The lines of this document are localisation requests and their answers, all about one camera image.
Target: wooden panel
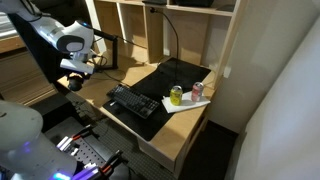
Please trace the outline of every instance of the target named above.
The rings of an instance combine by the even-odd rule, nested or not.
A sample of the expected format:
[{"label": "wooden panel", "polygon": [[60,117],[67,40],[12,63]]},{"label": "wooden panel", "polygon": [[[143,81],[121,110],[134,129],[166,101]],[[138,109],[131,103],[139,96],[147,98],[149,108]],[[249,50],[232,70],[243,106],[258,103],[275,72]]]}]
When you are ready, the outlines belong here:
[{"label": "wooden panel", "polygon": [[231,18],[230,26],[228,28],[227,36],[225,42],[223,43],[221,58],[218,65],[218,71],[216,73],[216,77],[214,80],[213,88],[217,89],[218,85],[220,84],[220,80],[224,73],[224,69],[228,62],[233,44],[234,39],[236,38],[237,29],[241,22],[241,18],[244,12],[244,9],[247,5],[248,0],[238,0],[235,4],[235,10],[233,16]]},{"label": "wooden panel", "polygon": [[57,92],[28,52],[1,58],[0,71],[0,93],[7,101],[31,105]]},{"label": "wooden panel", "polygon": [[12,51],[24,47],[24,42],[19,36],[0,39],[0,53]]},{"label": "wooden panel", "polygon": [[150,13],[148,7],[144,7],[144,15],[149,63],[157,63],[163,58],[163,16],[159,13]]},{"label": "wooden panel", "polygon": [[[169,18],[179,38],[179,59],[200,65],[206,42],[209,15],[170,11]],[[171,56],[176,57],[176,35],[169,24],[168,29],[171,32],[169,37]]]},{"label": "wooden panel", "polygon": [[[97,10],[96,10],[96,6],[95,6],[95,2],[94,0],[85,0],[86,5],[87,5],[87,9],[89,12],[89,16],[90,16],[90,21],[91,21],[91,25],[94,29],[101,31],[101,26],[100,26],[100,22],[99,22],[99,17],[97,14]],[[97,53],[102,53],[104,51],[107,51],[107,46],[106,43],[104,41],[100,41],[99,36],[94,36],[94,50]]]},{"label": "wooden panel", "polygon": [[154,147],[150,146],[147,142],[144,140],[138,139],[139,148],[142,152],[146,153],[148,156],[155,159],[158,163],[160,163],[162,166],[167,168],[169,171],[174,172],[174,166],[175,166],[175,159],[170,159],[164,154],[162,154],[160,151],[155,149]]},{"label": "wooden panel", "polygon": [[147,48],[146,33],[144,29],[144,14],[141,6],[121,4],[118,6],[121,12],[121,25],[123,37],[126,40]]},{"label": "wooden panel", "polygon": [[[122,36],[117,6],[115,3],[95,1],[97,16],[101,31],[111,35]],[[112,42],[105,40],[108,48],[112,47]]]},{"label": "wooden panel", "polygon": [[219,8],[221,8],[226,4],[230,4],[230,3],[232,4],[234,0],[222,0],[223,3],[214,2],[212,7],[208,7],[208,8],[178,6],[178,5],[175,5],[174,0],[168,0],[167,1],[168,5],[166,6],[155,5],[155,4],[144,4],[142,0],[98,0],[98,1],[130,4],[130,5],[146,6],[146,7],[156,7],[156,8],[171,9],[171,10],[186,11],[186,12],[196,12],[196,13],[203,13],[203,14],[213,14],[218,16],[232,16],[233,12],[220,10]]}]

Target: black desk mat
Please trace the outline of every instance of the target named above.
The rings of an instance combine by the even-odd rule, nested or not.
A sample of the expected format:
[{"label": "black desk mat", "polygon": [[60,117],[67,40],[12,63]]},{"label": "black desk mat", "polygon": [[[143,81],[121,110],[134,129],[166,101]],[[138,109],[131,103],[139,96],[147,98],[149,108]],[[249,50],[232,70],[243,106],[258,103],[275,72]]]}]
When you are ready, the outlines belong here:
[{"label": "black desk mat", "polygon": [[105,103],[103,107],[143,139],[150,141],[174,114],[167,113],[161,102],[163,96],[168,97],[174,85],[180,85],[183,92],[191,91],[193,84],[203,81],[209,72],[209,69],[171,58],[131,87],[160,103],[160,106],[147,119],[139,117],[118,103],[110,106],[112,100]]}]

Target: black keyboard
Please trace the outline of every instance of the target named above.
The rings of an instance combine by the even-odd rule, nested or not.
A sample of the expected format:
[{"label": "black keyboard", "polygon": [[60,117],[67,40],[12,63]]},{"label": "black keyboard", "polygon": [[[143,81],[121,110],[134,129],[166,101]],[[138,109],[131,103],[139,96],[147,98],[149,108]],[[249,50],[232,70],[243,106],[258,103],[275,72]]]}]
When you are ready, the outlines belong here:
[{"label": "black keyboard", "polygon": [[121,84],[114,87],[107,95],[144,119],[159,106],[157,101]]}]

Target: shelf compartment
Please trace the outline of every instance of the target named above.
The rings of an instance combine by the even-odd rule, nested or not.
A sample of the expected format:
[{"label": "shelf compartment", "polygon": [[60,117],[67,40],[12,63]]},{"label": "shelf compartment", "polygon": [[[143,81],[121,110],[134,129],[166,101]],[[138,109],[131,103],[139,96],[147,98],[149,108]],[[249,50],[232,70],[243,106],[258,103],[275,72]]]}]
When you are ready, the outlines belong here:
[{"label": "shelf compartment", "polygon": [[156,8],[162,8],[162,9],[195,12],[195,13],[211,14],[211,15],[218,15],[218,16],[229,16],[229,17],[233,16],[233,12],[219,10],[220,8],[224,7],[227,4],[221,5],[221,4],[215,4],[214,2],[212,7],[207,8],[207,7],[186,7],[186,6],[178,6],[174,4],[168,4],[166,6],[151,5],[151,4],[144,4],[140,0],[97,0],[97,1],[113,2],[113,3],[120,3],[120,4],[145,6],[145,7],[156,7]]}]

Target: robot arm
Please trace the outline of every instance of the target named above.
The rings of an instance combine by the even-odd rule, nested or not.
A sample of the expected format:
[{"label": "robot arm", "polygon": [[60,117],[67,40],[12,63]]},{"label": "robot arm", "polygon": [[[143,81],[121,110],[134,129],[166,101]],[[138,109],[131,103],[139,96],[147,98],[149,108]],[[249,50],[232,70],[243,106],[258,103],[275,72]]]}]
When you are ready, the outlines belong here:
[{"label": "robot arm", "polygon": [[95,54],[91,50],[94,30],[88,24],[75,21],[64,27],[60,22],[42,13],[30,0],[1,0],[0,11],[17,14],[29,22],[36,32],[62,53],[69,53],[72,60],[63,59],[61,67],[81,73],[93,73],[86,64]]}]

